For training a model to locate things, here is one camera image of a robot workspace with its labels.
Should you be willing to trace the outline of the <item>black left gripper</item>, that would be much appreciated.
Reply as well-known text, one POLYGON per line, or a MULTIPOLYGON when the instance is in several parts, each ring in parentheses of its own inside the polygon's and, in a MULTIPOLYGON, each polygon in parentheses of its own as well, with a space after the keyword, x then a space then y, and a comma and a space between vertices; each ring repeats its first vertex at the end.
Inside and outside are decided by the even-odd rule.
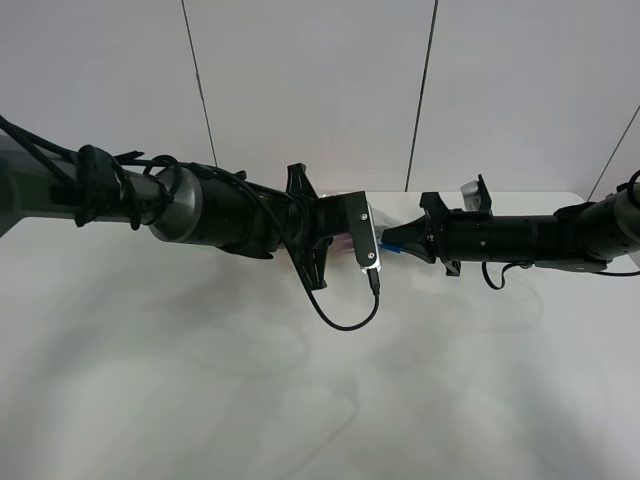
POLYGON ((259 185, 255 191, 276 215, 290 241, 294 262, 303 274, 303 284, 311 290, 325 288, 327 256, 333 239, 322 226, 322 212, 318 210, 322 197, 307 177, 306 166, 297 163, 287 167, 287 183, 283 192, 259 185))

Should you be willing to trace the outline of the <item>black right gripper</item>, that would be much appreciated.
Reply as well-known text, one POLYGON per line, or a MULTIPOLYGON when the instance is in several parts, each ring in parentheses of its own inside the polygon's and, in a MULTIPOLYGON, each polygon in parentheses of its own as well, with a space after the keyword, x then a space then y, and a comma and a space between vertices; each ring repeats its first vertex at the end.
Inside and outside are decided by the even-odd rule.
POLYGON ((459 276, 463 261, 490 259, 492 211, 449 209, 437 192, 424 192, 420 207, 425 214, 409 223, 387 228, 382 234, 382 243, 402 245, 402 253, 428 264, 440 260, 447 276, 459 276))

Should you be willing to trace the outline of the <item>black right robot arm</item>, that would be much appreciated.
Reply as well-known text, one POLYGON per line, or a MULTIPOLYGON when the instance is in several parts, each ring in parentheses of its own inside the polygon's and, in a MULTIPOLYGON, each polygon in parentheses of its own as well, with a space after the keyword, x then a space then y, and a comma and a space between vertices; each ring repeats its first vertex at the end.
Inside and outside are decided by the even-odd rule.
POLYGON ((639 175, 599 202, 551 215, 496 216, 484 179, 461 188, 465 207, 450 209, 437 192, 424 192, 424 215, 386 229, 382 244, 433 264, 449 276, 463 262, 504 263, 600 274, 615 258, 639 250, 639 175))

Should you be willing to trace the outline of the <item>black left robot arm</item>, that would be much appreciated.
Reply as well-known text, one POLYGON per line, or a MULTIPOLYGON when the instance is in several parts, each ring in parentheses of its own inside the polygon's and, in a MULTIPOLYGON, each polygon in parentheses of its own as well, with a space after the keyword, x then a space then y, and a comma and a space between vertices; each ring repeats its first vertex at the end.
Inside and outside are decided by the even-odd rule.
POLYGON ((92 145, 71 151, 16 126, 1 135, 1 231, 26 218, 123 222, 161 241, 213 246, 270 259, 286 249, 309 290, 326 286, 328 249, 353 241, 366 274, 380 266, 372 215, 362 191, 319 196, 302 164, 287 168, 284 191, 243 171, 186 163, 169 155, 113 156, 92 145))

